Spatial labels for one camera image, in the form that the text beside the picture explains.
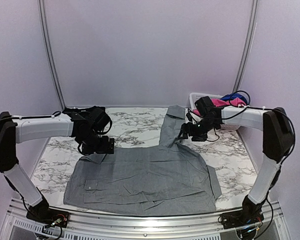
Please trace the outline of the grey garment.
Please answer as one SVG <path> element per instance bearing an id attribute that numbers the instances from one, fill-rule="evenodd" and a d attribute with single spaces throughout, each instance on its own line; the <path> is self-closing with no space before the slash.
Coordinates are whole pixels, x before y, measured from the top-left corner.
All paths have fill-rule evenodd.
<path id="1" fill-rule="evenodd" d="M 215 169 L 177 138 L 185 116 L 181 106 L 168 108 L 158 145 L 81 157 L 63 203 L 139 217 L 215 211 L 222 194 Z"/>

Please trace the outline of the black t-shirt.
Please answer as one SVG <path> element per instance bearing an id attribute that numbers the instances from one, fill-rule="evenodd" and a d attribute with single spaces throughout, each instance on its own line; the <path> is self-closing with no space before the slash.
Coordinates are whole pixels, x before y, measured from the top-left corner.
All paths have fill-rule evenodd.
<path id="1" fill-rule="evenodd" d="M 106 111 L 106 108 L 104 106 L 92 106 L 92 107 L 87 107 L 87 108 L 68 108 L 66 107 L 62 113 L 69 115 L 70 113 L 77 113 L 81 115 L 82 117 L 88 116 L 90 113 L 92 113 L 94 110 L 100 109 L 102 111 Z"/>

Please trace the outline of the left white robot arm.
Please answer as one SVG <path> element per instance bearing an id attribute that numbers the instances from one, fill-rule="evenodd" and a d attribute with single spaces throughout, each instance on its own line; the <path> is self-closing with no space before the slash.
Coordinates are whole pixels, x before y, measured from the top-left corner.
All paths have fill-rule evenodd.
<path id="1" fill-rule="evenodd" d="M 23 143 L 54 137 L 72 138 L 82 156 L 113 154 L 115 140 L 107 136 L 113 121 L 103 107 L 67 108 L 47 115 L 0 114 L 0 173 L 28 204 L 27 211 L 48 223 L 53 211 L 23 169 L 17 154 Z"/>

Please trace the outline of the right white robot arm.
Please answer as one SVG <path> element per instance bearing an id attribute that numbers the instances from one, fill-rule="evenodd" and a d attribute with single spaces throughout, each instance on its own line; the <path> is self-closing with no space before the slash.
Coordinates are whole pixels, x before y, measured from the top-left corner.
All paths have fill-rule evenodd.
<path id="1" fill-rule="evenodd" d="M 207 133 L 222 124 L 239 125 L 262 131 L 263 160 L 252 189 L 242 202 L 237 219 L 248 224 L 261 211 L 270 190 L 280 176 L 283 162 L 292 153 L 296 135 L 292 121 L 282 107 L 208 107 L 199 111 L 198 123 L 182 124 L 178 138 L 204 142 Z"/>

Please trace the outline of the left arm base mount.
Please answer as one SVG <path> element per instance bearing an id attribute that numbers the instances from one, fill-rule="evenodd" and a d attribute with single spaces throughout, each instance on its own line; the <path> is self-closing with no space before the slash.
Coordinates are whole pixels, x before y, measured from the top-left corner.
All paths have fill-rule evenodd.
<path id="1" fill-rule="evenodd" d="M 43 223 L 43 224 L 51 224 L 52 222 L 61 219 L 61 223 L 59 223 L 59 225 L 62 228 L 66 228 L 68 225 L 68 221 L 69 221 L 69 216 L 70 213 L 67 211 L 62 211 L 62 210 L 58 210 L 58 209 L 51 209 L 49 208 L 47 212 L 41 214 L 40 216 L 35 216 L 34 213 L 31 212 L 27 212 L 26 214 L 26 218 L 39 222 L 39 223 Z"/>

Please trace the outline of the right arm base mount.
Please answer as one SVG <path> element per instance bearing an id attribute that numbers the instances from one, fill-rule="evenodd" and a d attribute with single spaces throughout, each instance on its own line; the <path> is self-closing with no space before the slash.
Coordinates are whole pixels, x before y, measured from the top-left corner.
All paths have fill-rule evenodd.
<path id="1" fill-rule="evenodd" d="M 264 220 L 262 211 L 259 211 L 252 216 L 244 215 L 243 210 L 235 210 L 230 212 L 224 212 L 218 217 L 218 222 L 223 228 L 231 229 L 260 223 Z"/>

